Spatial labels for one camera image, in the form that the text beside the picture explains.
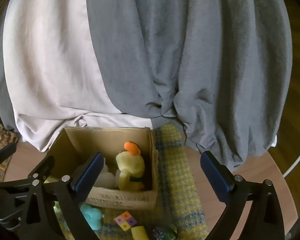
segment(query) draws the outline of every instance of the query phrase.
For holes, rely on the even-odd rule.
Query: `yellow plush duck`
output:
[[[120,170],[118,186],[122,191],[140,191],[144,188],[142,176],[145,172],[145,162],[141,157],[138,146],[132,142],[126,142],[127,150],[116,156]]]

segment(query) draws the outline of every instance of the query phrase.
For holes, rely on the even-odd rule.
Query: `white cable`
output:
[[[283,177],[285,178],[290,171],[294,169],[294,167],[300,162],[300,156],[296,159],[296,161],[290,166],[290,168],[283,174]]]

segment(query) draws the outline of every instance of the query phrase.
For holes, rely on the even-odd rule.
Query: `brown patterned cloth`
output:
[[[15,133],[7,131],[2,124],[0,124],[0,150],[9,143],[17,143],[18,141],[18,136]],[[0,182],[3,181],[10,160],[11,156],[0,164]]]

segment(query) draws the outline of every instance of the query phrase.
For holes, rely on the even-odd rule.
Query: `teal plastic object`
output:
[[[80,211],[92,230],[99,230],[102,227],[101,218],[104,217],[104,214],[100,209],[93,208],[88,204],[82,204],[80,207]],[[64,226],[67,230],[69,230],[66,221],[64,222]]]

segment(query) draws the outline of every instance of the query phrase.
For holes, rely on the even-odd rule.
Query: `yellow cylinder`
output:
[[[149,240],[144,226],[131,228],[131,233],[134,240]]]

